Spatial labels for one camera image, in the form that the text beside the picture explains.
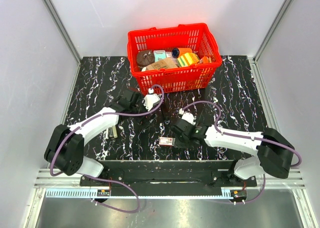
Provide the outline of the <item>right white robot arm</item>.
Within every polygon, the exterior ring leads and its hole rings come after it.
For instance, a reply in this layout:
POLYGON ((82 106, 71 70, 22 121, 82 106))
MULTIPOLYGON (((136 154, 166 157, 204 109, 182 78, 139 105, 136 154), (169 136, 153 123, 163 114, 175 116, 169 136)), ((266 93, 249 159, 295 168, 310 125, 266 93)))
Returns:
POLYGON ((295 148, 274 128, 267 128, 264 132, 244 132, 216 128, 213 124, 195 125, 179 118, 171 130, 183 145, 207 145, 249 154, 249 158, 233 162, 227 174, 227 180, 233 186, 263 174, 278 179, 289 176, 295 148))

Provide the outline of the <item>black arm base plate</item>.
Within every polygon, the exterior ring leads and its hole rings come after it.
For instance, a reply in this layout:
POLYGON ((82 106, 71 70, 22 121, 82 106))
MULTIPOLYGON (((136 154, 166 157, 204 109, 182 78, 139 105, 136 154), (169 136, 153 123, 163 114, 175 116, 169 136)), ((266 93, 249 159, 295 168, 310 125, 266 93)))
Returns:
POLYGON ((228 199, 231 190, 257 187, 255 177, 231 179, 233 162, 228 160, 108 160, 102 164, 99 177, 119 182, 110 186, 112 198, 133 197, 121 183, 142 199, 228 199))

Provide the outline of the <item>beige stapler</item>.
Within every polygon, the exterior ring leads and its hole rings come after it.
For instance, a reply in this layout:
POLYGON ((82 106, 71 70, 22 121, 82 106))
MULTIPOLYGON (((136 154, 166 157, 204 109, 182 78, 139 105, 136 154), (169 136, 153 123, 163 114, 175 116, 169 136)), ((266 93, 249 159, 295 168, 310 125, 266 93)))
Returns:
POLYGON ((115 125, 106 130, 106 139, 116 139, 117 137, 118 133, 115 125))

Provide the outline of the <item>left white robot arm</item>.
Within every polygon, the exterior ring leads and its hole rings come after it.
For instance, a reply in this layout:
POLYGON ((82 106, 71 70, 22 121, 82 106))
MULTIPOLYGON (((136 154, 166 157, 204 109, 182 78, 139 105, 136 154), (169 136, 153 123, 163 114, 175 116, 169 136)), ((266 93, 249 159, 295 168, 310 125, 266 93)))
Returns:
POLYGON ((116 126, 129 117, 145 117, 160 108, 164 94, 160 85, 152 85, 146 95, 126 89, 99 112, 73 125, 60 124, 53 130, 44 159, 50 164, 50 175, 89 176, 98 186, 107 183, 108 173, 96 159, 85 156, 84 149, 89 141, 103 131, 116 126))

